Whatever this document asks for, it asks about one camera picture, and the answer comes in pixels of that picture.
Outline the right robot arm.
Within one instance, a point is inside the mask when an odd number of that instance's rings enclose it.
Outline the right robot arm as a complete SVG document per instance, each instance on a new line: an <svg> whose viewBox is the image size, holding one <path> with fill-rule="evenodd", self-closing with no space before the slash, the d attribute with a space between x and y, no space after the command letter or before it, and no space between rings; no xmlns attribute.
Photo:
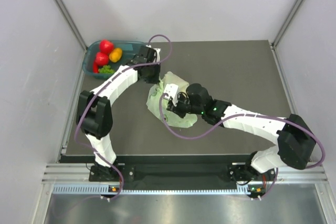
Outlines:
<svg viewBox="0 0 336 224"><path fill-rule="evenodd" d="M230 171L236 182L256 180L278 167L304 170L317 143L302 117L291 114L287 118L274 118L244 110L213 99L199 83L189 85L185 91L180 91L176 84L167 84L163 98L167 100L166 109L182 119L188 114L200 115L210 125L240 130L273 143L264 151L251 153L245 165Z"/></svg>

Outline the light green plastic bag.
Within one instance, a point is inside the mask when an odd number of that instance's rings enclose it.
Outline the light green plastic bag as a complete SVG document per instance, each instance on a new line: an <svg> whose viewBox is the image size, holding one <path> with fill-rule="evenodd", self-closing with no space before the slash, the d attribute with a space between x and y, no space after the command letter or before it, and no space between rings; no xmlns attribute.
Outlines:
<svg viewBox="0 0 336 224"><path fill-rule="evenodd" d="M190 85L187 81L168 71L158 84L155 84L150 88L146 106L148 110L161 122L163 120L160 116L159 99L163 94L164 88L167 84L176 84L179 88L179 92L185 92L186 88ZM180 118L173 112L168 111L166 109L167 103L168 100L162 100L162 111L164 118L170 127L189 128L197 122L196 115L187 114L184 118Z"/></svg>

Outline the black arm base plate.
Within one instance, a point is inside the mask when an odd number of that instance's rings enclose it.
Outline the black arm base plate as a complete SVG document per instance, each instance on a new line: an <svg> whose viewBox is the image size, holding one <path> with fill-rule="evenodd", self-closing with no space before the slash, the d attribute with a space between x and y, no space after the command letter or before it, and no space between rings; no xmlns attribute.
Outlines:
<svg viewBox="0 0 336 224"><path fill-rule="evenodd" d="M265 173L257 173L246 170L244 165L217 164L217 163L174 163L174 164L116 164L115 167L104 167L94 164L90 168L91 182L110 182L119 179L119 173L123 175L126 183L163 179L176 180L182 178L210 178L215 177L224 182L250 182L271 181L275 178L275 170Z"/></svg>

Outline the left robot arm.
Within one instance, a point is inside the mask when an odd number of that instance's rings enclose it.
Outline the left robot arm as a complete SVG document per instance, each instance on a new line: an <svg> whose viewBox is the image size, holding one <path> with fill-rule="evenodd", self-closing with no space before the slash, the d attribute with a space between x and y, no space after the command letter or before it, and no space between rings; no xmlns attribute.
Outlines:
<svg viewBox="0 0 336 224"><path fill-rule="evenodd" d="M116 99L139 80L158 83L161 62L159 48L141 46L127 63L121 64L112 77L91 91L80 93L76 114L77 135L82 132L88 139L86 147L94 154L91 181L119 181L117 155L112 147L110 131L113 126L111 107Z"/></svg>

